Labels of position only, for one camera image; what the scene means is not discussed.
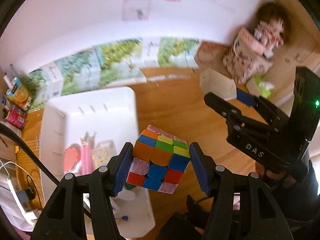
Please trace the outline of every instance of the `brown hair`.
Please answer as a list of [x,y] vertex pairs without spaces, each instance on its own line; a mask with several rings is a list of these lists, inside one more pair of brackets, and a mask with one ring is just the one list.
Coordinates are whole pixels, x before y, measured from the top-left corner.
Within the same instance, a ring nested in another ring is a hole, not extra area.
[[289,42],[289,37],[291,34],[291,23],[289,20],[289,14],[287,9],[277,3],[268,2],[260,7],[257,12],[257,18],[260,21],[270,23],[271,20],[282,19],[284,23],[283,32],[281,34],[285,42]]

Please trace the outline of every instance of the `pink tube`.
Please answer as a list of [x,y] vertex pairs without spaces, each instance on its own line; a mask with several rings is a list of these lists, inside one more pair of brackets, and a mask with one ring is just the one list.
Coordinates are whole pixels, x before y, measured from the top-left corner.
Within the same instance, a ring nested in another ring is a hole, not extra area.
[[91,145],[81,146],[81,166],[81,175],[91,174],[93,172]]

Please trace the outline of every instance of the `doll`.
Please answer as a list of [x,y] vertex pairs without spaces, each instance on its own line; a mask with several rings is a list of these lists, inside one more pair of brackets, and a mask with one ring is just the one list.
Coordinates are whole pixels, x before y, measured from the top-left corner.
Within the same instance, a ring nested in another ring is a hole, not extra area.
[[288,42],[289,16],[284,7],[269,2],[259,9],[257,18],[260,23],[255,29],[254,36],[266,47],[265,57],[270,58],[273,56],[274,47],[279,48],[284,44],[284,41]]

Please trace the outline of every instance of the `pink square frame drawing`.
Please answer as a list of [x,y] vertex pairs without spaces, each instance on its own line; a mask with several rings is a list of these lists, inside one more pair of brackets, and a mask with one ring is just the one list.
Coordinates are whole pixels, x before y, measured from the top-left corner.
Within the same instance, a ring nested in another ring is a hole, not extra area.
[[147,21],[151,9],[151,0],[123,0],[123,21]]

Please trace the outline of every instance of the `human hand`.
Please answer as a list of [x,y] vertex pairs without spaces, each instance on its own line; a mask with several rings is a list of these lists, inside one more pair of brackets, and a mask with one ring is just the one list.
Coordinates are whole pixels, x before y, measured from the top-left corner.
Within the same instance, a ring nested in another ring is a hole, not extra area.
[[[255,167],[256,167],[256,172],[260,175],[260,176],[267,176],[269,179],[273,179],[274,181],[280,181],[281,179],[284,178],[284,176],[287,175],[286,171],[280,172],[280,173],[274,173],[270,170],[267,170],[263,165],[261,165],[260,163],[256,162],[255,163]],[[291,176],[288,175],[284,181],[282,182],[282,187],[284,188],[288,188],[293,186],[297,181]]]

